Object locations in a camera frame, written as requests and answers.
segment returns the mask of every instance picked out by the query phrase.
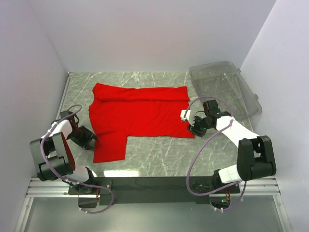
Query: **plastic bin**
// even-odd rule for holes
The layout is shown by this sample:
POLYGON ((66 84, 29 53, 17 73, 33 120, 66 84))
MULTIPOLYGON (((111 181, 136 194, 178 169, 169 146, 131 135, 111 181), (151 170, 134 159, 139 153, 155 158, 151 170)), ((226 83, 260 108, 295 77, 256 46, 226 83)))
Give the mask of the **plastic bin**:
MULTIPOLYGON (((237 120, 246 119, 262 112, 257 97, 252 93, 240 70, 229 61, 194 66, 189 69, 191 82, 199 97, 215 96, 229 103, 237 120)), ((221 111, 228 108, 218 101, 221 111)))

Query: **red garment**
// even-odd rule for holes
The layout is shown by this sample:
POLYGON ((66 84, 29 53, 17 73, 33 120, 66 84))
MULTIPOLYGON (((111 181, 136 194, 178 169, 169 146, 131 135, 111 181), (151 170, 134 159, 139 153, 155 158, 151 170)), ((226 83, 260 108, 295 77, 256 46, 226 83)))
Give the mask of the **red garment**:
POLYGON ((121 88, 97 83, 89 117, 100 142, 93 162, 123 160, 128 136, 194 138, 181 122, 187 87, 121 88))

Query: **floor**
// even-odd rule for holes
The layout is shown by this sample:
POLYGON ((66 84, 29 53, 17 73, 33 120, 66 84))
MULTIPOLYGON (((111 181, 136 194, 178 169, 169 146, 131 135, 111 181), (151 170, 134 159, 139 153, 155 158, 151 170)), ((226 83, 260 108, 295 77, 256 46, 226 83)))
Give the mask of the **floor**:
MULTIPOLYGON (((187 86, 190 99, 197 97, 188 72, 74 72, 70 74, 62 110, 81 104, 80 124, 91 129, 88 107, 93 101, 92 89, 99 82, 119 87, 179 87, 187 86)), ((239 102, 237 107, 245 105, 239 102)), ((202 110, 200 102, 191 108, 202 110)), ((250 120, 242 120, 252 130, 250 120)), ((203 138, 129 137, 126 159, 107 163, 93 163, 93 151, 84 151, 72 141, 69 146, 77 164, 87 166, 98 176, 185 176, 188 166, 200 147, 215 131, 209 130, 203 138)), ((216 169, 236 163, 237 148, 223 134, 205 147, 191 175, 212 175, 216 169)))

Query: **folded fabric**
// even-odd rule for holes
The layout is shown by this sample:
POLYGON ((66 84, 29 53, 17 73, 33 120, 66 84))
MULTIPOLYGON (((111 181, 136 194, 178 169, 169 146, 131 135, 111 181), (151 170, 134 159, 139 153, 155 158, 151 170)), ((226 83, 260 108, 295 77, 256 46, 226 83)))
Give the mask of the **folded fabric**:
POLYGON ((94 163, 123 160, 128 136, 194 138, 181 122, 187 87, 122 88, 97 83, 89 117, 99 142, 94 163))

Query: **transparent plastic container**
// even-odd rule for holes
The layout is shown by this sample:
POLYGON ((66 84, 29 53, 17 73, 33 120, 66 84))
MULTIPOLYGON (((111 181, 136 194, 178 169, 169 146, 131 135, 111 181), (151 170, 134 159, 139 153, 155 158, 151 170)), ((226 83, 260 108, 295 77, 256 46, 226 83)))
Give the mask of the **transparent plastic container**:
MULTIPOLYGON (((246 119, 262 112, 256 95, 252 93, 240 70, 229 61, 194 66, 189 69, 191 82, 199 97, 215 96, 225 100, 234 110, 237 120, 246 119)), ((218 101, 221 111, 228 108, 218 101)))

